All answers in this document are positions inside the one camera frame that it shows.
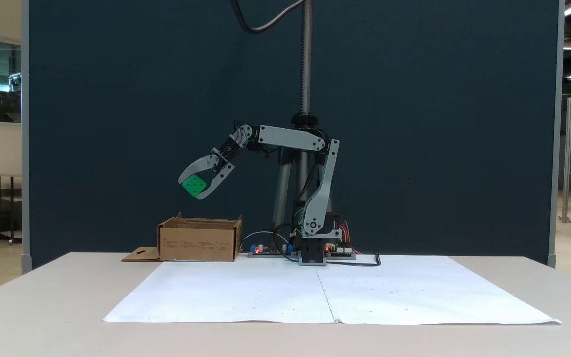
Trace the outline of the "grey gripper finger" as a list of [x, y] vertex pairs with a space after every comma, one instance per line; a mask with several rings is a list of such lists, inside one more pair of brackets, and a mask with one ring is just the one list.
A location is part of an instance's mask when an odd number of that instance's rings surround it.
[[228, 177], [228, 175], [235, 169], [235, 165], [232, 163], [224, 164], [224, 166], [218, 170], [210, 182], [206, 190], [202, 191], [197, 195], [197, 199], [202, 200], [213, 193], [219, 185]]
[[193, 161], [193, 163], [184, 169], [178, 178], [178, 183], [179, 185], [184, 184], [186, 181], [188, 181], [190, 176], [199, 172], [211, 170], [216, 173], [220, 168], [220, 164], [221, 163], [218, 163], [218, 158], [212, 154], [202, 156], [198, 160]]

